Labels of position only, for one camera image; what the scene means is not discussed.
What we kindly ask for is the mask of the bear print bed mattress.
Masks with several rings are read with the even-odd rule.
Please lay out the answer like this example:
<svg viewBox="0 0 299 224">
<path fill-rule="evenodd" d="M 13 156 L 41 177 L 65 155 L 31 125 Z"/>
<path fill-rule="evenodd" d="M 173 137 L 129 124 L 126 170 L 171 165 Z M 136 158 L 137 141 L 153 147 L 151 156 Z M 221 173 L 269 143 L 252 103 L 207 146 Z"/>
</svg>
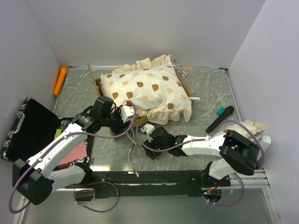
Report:
<svg viewBox="0 0 299 224">
<path fill-rule="evenodd" d="M 146 117 L 149 122 L 166 125 L 168 121 L 177 122 L 181 117 L 188 122 L 193 101 L 179 76 L 186 77 L 186 72 L 176 59 L 171 55 L 161 55 L 101 74 L 100 89 L 117 106 L 132 101 L 137 116 Z"/>
</svg>

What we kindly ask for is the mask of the small bear print pillow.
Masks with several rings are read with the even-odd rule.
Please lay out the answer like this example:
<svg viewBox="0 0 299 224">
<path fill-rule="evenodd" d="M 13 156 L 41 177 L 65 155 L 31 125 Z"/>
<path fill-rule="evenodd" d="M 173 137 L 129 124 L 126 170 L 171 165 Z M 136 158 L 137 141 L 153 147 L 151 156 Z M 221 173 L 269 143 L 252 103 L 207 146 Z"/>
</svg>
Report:
<svg viewBox="0 0 299 224">
<path fill-rule="evenodd" d="M 265 130 L 265 128 L 258 122 L 253 123 L 252 121 L 246 120 L 244 122 L 240 122 L 240 124 L 245 126 L 253 135 L 256 135 Z M 229 130 L 236 131 L 248 139 L 251 137 L 250 134 L 238 124 L 229 125 L 226 129 L 217 132 L 215 136 L 225 135 Z"/>
</svg>

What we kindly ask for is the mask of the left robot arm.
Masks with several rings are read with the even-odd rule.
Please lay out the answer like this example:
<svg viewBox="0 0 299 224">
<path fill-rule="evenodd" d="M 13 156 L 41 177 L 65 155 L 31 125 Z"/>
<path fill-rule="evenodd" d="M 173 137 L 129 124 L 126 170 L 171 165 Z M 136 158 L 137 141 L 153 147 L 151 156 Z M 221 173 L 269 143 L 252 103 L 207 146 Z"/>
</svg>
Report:
<svg viewBox="0 0 299 224">
<path fill-rule="evenodd" d="M 113 107 L 109 97 L 98 97 L 94 105 L 76 115 L 67 128 L 46 148 L 26 161 L 13 164 L 13 192 L 18 191 L 34 205 L 39 205 L 56 189 L 78 184 L 91 185 L 93 171 L 86 165 L 73 165 L 55 170 L 58 163 L 89 136 L 96 136 L 102 127 L 120 129 L 123 136 L 131 128 L 129 121 L 136 116 L 133 103 Z"/>
</svg>

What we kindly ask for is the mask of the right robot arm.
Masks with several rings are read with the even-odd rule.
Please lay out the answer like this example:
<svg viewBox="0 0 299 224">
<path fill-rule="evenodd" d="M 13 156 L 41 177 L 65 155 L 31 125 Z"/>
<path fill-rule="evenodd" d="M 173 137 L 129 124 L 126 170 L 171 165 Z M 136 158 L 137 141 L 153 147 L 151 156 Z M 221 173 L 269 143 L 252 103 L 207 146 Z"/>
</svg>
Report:
<svg viewBox="0 0 299 224">
<path fill-rule="evenodd" d="M 219 160 L 210 162 L 206 167 L 204 181 L 214 186 L 222 178 L 235 172 L 252 176 L 255 172 L 259 147 L 235 130 L 216 137 L 193 137 L 190 135 L 172 135 L 163 127 L 155 128 L 146 124 L 141 132 L 147 136 L 142 147 L 151 159 L 162 152 L 174 156 L 211 155 Z"/>
</svg>

